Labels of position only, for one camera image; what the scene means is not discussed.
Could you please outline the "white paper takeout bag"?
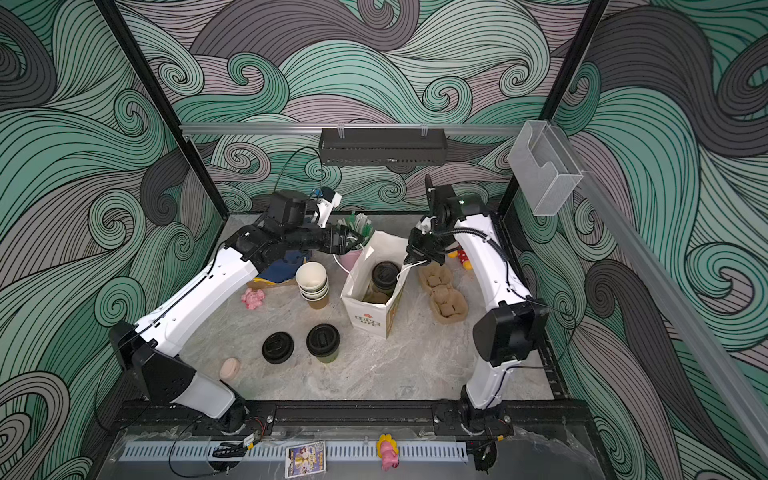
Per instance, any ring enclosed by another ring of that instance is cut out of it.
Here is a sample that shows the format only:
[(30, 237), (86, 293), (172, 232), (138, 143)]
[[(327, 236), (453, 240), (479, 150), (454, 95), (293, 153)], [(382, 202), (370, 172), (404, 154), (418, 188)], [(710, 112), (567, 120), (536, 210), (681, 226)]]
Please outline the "white paper takeout bag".
[[(407, 244), (405, 238), (376, 231), (362, 250), (341, 293), (341, 300), (355, 328), (383, 339), (389, 337), (412, 268), (412, 265), (404, 264)], [(400, 266), (398, 284), (391, 294), (378, 292), (371, 284), (374, 266), (383, 261), (392, 261)]]

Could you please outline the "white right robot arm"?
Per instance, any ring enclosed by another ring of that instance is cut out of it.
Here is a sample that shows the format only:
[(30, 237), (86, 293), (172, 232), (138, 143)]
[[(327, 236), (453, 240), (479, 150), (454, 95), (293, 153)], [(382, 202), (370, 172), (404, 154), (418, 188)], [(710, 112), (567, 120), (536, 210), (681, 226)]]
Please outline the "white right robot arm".
[(485, 313), (473, 325), (477, 360), (464, 396), (470, 409), (490, 409), (501, 403), (505, 382), (535, 349), (550, 309), (518, 278), (516, 261), (502, 247), (493, 215), (482, 199), (462, 198), (452, 186), (434, 184), (429, 175), (424, 184), (429, 214), (409, 233), (405, 263), (443, 264), (453, 244), (466, 253)]

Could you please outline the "black coffee cup lid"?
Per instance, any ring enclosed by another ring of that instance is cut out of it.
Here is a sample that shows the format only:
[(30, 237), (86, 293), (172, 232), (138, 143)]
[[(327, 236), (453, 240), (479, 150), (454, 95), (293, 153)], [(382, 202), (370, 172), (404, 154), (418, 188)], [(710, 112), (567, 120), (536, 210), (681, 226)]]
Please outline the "black coffee cup lid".
[(327, 323), (313, 327), (306, 337), (306, 346), (313, 356), (322, 355), (339, 348), (340, 333), (338, 329)]

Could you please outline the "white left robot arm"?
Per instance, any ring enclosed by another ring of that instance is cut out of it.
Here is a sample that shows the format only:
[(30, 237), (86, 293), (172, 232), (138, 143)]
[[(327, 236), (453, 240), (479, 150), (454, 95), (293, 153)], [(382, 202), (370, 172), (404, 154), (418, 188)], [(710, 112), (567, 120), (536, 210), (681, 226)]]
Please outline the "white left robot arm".
[(289, 191), (272, 194), (266, 212), (227, 238), (213, 260), (177, 293), (135, 324), (120, 321), (111, 327), (109, 339), (120, 368), (151, 403), (195, 410), (216, 421), (224, 433), (243, 427), (244, 400), (178, 355), (229, 296), (288, 252), (345, 254), (360, 245), (361, 235), (328, 222), (341, 200), (329, 187), (309, 197)]

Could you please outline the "green paper coffee cup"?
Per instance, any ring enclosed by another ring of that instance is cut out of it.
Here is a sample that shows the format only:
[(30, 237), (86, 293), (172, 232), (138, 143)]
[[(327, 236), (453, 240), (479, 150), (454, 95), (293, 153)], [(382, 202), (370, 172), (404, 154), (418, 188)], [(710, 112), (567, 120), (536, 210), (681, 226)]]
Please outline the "green paper coffee cup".
[(329, 364), (331, 362), (334, 362), (337, 359), (338, 354), (339, 354), (339, 349), (335, 349), (331, 352), (327, 352), (322, 355), (316, 355), (315, 358), (321, 363)]

